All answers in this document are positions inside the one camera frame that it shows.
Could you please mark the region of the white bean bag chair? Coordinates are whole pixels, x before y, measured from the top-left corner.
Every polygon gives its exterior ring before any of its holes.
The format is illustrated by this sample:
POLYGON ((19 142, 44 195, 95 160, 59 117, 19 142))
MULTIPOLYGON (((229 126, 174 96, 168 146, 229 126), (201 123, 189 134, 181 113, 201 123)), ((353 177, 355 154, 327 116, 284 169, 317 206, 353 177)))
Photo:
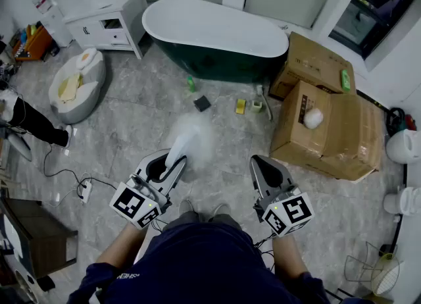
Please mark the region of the white bean bag chair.
POLYGON ((99 93, 105 82, 106 68, 103 54, 97 50, 92 62, 83 70, 76 68, 76 57, 69 59, 55 74, 49 88, 49 102, 52 111, 65 124, 78 123, 89 116, 99 98, 99 93), (80 72, 83 84, 78 88, 76 98, 62 102, 58 96, 58 88, 66 78, 80 72))

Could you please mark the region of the plain cardboard box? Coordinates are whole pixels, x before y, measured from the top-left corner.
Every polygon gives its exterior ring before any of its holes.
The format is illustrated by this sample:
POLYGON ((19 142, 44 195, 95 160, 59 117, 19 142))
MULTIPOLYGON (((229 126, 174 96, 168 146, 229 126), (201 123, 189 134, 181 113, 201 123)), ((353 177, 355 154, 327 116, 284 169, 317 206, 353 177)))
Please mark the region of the plain cardboard box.
POLYGON ((269 96, 282 101, 300 81, 328 93, 357 93, 353 66, 349 61, 315 41, 292 32, 289 35, 287 59, 270 85, 269 96), (341 87, 343 69, 347 70, 351 79, 350 92, 344 92, 341 87))

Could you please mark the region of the white water dispenser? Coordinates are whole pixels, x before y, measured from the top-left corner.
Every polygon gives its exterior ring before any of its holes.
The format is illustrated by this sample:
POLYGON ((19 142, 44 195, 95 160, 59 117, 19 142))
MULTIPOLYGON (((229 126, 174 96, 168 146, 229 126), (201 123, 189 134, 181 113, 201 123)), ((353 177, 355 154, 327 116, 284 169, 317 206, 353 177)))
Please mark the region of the white water dispenser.
POLYGON ((59 47, 68 47, 73 37, 63 22, 64 16, 55 0, 32 0, 41 14, 40 22, 59 47))

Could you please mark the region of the person's left shoe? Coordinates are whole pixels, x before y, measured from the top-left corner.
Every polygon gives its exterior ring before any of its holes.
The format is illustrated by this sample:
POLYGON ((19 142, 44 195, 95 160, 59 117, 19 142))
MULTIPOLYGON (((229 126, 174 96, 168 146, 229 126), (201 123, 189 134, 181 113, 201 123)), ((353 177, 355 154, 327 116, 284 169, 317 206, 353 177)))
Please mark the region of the person's left shoe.
POLYGON ((194 208, 190 200, 184 199, 180 202, 180 205, 178 208, 178 212, 180 216, 182 216, 184 213, 193 212, 193 211, 194 211, 194 208))

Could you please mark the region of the white vanity cabinet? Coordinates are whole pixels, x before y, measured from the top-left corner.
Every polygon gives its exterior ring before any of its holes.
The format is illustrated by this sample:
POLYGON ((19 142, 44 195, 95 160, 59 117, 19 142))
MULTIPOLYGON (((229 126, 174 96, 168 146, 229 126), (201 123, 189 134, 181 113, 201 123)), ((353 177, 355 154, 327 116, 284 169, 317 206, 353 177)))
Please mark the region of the white vanity cabinet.
POLYGON ((83 49, 132 51, 141 59, 146 8, 147 0, 83 0, 63 22, 83 49))

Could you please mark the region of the white round container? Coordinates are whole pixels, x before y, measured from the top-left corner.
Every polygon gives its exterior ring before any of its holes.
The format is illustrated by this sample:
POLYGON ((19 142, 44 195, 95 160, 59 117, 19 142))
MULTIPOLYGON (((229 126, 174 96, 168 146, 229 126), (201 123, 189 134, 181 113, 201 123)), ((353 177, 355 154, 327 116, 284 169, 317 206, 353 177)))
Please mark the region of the white round container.
POLYGON ((412 164, 421 160, 421 131, 402 130, 386 144, 387 156, 395 163, 412 164))

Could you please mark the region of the dark wooden cabinet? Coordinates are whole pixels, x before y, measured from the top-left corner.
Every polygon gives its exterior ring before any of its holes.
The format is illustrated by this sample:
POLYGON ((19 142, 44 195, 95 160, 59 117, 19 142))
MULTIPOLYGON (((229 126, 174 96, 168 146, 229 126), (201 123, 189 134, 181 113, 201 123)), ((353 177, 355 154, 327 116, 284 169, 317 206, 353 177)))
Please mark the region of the dark wooden cabinet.
POLYGON ((41 201, 0 198, 0 233, 34 278, 76 262, 78 232, 61 224, 41 201))

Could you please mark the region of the orange storage box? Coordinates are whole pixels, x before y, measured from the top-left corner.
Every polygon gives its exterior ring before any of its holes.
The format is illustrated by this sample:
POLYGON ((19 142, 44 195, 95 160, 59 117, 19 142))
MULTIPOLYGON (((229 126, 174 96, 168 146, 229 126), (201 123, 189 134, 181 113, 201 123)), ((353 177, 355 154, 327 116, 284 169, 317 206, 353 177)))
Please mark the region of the orange storage box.
POLYGON ((22 31, 20 39, 13 47, 13 55, 16 61, 39 61, 41 60, 52 43, 53 38, 49 32, 39 25, 27 25, 22 31))

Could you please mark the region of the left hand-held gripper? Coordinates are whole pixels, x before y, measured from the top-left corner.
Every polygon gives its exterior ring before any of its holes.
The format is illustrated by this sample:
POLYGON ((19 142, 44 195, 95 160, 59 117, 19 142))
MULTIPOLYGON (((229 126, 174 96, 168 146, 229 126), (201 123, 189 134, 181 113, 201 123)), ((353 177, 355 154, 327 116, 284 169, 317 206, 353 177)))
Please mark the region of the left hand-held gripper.
POLYGON ((137 229, 147 227, 171 206, 167 196, 180 180, 187 157, 180 157, 171 168, 165 165, 169 149, 161 149, 142 158, 135 174, 121 182, 114 193, 110 207, 137 229), (149 182, 158 182, 158 189, 149 182))

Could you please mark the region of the black sponge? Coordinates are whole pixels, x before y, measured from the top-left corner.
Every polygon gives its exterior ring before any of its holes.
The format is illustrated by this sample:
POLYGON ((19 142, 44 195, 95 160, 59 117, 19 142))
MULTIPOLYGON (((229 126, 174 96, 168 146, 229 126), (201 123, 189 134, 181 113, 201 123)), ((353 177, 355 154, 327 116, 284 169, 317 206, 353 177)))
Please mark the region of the black sponge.
POLYGON ((202 95, 198 99, 195 99, 193 101, 193 104, 199 112, 203 112, 211 106, 210 101, 204 95, 202 95))

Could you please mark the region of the person's left forearm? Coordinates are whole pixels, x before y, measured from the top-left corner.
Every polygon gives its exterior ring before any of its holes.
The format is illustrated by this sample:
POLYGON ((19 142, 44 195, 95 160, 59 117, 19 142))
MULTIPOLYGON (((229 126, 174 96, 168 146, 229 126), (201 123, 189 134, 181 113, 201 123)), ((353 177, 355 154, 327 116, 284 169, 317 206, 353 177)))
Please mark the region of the person's left forearm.
POLYGON ((136 228, 127 223, 116 239, 102 252, 96 263, 107 263, 117 269, 133 265, 147 234, 147 227, 136 228))

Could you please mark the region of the person's right forearm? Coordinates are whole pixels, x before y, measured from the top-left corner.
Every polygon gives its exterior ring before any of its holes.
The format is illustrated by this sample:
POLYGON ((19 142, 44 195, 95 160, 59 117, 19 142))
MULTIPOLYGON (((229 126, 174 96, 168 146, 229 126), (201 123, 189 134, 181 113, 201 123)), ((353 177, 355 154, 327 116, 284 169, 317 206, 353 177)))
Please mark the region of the person's right forearm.
POLYGON ((275 275, 282 281, 298 279, 308 269, 293 234, 272 240, 275 275))

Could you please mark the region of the dark glass window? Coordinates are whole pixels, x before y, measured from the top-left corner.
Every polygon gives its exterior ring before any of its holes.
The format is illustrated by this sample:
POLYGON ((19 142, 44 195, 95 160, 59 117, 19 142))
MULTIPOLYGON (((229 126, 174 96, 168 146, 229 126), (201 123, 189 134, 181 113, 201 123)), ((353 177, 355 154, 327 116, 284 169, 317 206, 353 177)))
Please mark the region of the dark glass window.
POLYGON ((351 0, 330 37, 366 59, 415 0, 351 0))

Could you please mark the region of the white and green bathtub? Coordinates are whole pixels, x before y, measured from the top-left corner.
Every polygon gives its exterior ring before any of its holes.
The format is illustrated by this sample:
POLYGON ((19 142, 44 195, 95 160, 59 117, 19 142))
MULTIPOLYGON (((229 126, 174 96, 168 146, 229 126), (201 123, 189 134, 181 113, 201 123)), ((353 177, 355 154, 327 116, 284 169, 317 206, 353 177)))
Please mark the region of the white and green bathtub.
POLYGON ((285 62, 287 34, 273 22, 204 0, 159 0, 142 16, 145 31, 188 74, 255 83, 285 62))

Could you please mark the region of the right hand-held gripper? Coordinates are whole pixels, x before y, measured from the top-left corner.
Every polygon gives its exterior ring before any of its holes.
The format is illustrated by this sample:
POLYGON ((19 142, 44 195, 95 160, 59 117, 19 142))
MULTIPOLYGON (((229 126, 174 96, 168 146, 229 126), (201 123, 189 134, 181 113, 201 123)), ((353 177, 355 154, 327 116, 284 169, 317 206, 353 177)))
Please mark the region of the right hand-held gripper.
POLYGON ((253 155, 250 172, 259 193, 253 208, 259 221, 269 225, 276 236, 292 234, 314 218, 308 194, 294 184, 284 165, 268 157, 253 155))

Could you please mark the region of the fried egg cushion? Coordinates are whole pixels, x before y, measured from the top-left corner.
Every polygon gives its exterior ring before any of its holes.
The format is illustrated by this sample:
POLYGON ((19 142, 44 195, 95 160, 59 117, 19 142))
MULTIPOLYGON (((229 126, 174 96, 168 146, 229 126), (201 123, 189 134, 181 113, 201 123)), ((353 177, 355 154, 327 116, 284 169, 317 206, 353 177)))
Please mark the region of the fried egg cushion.
POLYGON ((78 70, 83 70, 92 62, 96 54, 97 49, 94 47, 88 48, 85 51, 83 51, 80 55, 76 57, 76 68, 78 70))

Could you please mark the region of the white fluffy ball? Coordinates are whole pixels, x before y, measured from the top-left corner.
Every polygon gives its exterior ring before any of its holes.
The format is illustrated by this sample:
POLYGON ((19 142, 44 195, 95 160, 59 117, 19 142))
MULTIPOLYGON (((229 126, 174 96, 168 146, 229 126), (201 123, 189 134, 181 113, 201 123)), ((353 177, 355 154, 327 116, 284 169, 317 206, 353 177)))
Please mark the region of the white fluffy ball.
POLYGON ((323 119, 323 112, 320 109, 312 108, 304 114, 303 124, 306 128, 313 130, 323 122, 323 119))

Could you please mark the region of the person's dark trousers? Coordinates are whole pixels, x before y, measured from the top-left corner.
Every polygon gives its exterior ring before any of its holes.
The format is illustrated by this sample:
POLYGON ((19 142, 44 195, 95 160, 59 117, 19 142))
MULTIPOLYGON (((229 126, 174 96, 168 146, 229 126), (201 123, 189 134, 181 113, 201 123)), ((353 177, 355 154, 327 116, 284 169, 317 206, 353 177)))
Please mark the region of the person's dark trousers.
POLYGON ((192 223, 199 223, 199 224, 225 224, 231 226, 235 229, 241 230, 241 226, 229 215, 226 213, 216 214, 210 217, 208 220, 205 220, 202 213, 196 213, 195 211, 188 211, 180 215, 177 219, 169 222, 162 231, 167 231, 171 228, 175 228, 176 226, 183 225, 183 224, 192 224, 192 223))

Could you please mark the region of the plastic-wrapped cardboard box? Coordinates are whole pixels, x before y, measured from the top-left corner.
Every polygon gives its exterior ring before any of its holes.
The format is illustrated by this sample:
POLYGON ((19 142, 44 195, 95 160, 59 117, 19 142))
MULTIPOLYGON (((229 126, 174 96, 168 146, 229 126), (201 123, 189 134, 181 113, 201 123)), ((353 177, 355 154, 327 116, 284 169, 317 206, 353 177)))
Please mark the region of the plastic-wrapped cardboard box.
POLYGON ((358 95, 327 93, 300 81, 284 99, 270 156, 330 178, 357 181, 380 165, 383 112, 358 95), (317 108, 323 122, 311 130, 304 114, 317 108))

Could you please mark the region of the person's dark blue shirt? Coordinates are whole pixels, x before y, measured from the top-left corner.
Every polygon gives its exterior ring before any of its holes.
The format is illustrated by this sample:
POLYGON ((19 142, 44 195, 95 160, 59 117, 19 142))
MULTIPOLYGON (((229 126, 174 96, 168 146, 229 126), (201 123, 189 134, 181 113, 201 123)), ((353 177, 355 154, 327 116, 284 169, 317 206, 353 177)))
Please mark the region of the person's dark blue shirt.
POLYGON ((248 234, 226 224, 182 224, 154 237, 125 271, 89 265, 68 304, 330 304, 323 283, 308 272, 282 282, 248 234))

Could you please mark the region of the white cloth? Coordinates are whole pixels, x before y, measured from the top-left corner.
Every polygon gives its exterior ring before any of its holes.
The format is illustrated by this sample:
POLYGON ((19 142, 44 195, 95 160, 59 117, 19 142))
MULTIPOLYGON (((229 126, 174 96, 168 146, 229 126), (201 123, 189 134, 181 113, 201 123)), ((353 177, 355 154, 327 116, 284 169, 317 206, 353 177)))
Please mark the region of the white cloth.
POLYGON ((166 144, 170 147, 165 167, 171 168, 178 159, 187 157, 182 180, 192 181, 211 164, 216 148, 216 131, 209 116, 187 113, 173 123, 166 144))

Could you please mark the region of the pale yellow cloth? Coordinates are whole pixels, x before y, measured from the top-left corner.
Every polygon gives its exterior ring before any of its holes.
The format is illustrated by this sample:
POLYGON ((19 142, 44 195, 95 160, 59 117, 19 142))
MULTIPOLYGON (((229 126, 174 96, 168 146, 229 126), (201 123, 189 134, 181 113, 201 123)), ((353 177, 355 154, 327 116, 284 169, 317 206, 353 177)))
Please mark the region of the pale yellow cloth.
POLYGON ((58 96, 62 102, 72 101, 76 98, 78 88, 83 84, 83 76, 80 72, 63 80, 58 88, 58 96))

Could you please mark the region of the white toilet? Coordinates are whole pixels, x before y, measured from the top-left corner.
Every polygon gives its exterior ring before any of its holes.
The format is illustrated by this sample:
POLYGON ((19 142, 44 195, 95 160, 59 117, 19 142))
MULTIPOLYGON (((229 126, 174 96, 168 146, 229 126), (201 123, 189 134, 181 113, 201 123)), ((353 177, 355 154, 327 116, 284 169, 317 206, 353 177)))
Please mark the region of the white toilet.
POLYGON ((390 214, 414 216, 421 214, 421 188, 406 187, 384 197, 384 209, 390 214))

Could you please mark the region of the black and red tool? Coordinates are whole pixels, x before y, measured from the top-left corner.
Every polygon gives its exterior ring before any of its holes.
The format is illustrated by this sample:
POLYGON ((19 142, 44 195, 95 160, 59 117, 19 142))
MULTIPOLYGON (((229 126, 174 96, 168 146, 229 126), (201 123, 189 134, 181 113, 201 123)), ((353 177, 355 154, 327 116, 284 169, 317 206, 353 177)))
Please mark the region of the black and red tool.
POLYGON ((405 129, 417 131, 415 119, 398 107, 388 110, 385 124, 390 137, 405 129))

